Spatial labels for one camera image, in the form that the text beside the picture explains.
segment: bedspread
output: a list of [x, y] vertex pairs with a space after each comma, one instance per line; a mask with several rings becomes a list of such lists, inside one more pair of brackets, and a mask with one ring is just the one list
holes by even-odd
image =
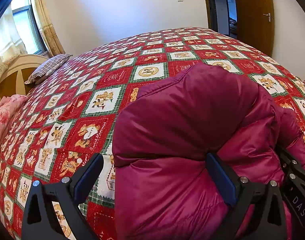
[[[136, 100], [140, 87], [175, 76], [199, 61], [262, 85], [280, 106], [295, 112], [305, 141], [304, 83], [247, 44], [195, 27], [105, 44], [70, 60], [36, 86], [16, 114], [0, 150], [0, 218], [10, 234], [20, 239], [34, 180], [59, 182], [99, 152], [103, 171], [79, 208], [101, 239], [116, 239], [111, 151], [115, 119]], [[65, 236], [74, 239], [58, 203], [54, 208]]]

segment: pillow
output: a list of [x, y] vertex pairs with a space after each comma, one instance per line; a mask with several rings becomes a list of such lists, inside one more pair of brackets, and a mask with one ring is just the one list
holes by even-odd
[[59, 54], [48, 59], [30, 75], [25, 84], [28, 85], [33, 82], [36, 84], [41, 83], [43, 80], [51, 76], [51, 74], [60, 68], [64, 63], [66, 63], [71, 56], [72, 55], [70, 54]]

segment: sheer white curtain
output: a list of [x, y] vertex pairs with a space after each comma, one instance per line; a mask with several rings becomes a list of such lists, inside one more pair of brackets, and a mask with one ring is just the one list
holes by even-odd
[[27, 54], [27, 51], [18, 34], [9, 5], [0, 18], [0, 77], [9, 64], [22, 54]]

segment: silver bolt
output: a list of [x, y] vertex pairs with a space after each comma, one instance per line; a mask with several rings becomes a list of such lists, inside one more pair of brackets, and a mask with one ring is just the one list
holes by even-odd
[[61, 182], [62, 183], [68, 183], [70, 181], [70, 178], [69, 177], [63, 177], [62, 179], [61, 179]]
[[39, 181], [39, 180], [35, 180], [35, 181], [32, 183], [32, 185], [33, 185], [34, 187], [37, 187], [39, 184], [40, 184], [40, 181]]
[[247, 177], [245, 177], [245, 176], [242, 176], [242, 177], [240, 177], [240, 181], [242, 183], [248, 183], [249, 179]]
[[273, 187], [277, 186], [277, 182], [275, 180], [271, 180], [270, 181], [270, 185], [272, 185]]

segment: beige curtain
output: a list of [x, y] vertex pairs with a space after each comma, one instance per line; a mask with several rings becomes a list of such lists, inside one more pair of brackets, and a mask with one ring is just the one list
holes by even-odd
[[49, 53], [52, 56], [65, 53], [50, 20], [45, 0], [31, 0], [31, 5], [39, 31]]
[[9, 5], [0, 18], [0, 77], [9, 64], [22, 54], [27, 54], [26, 47], [19, 36]]

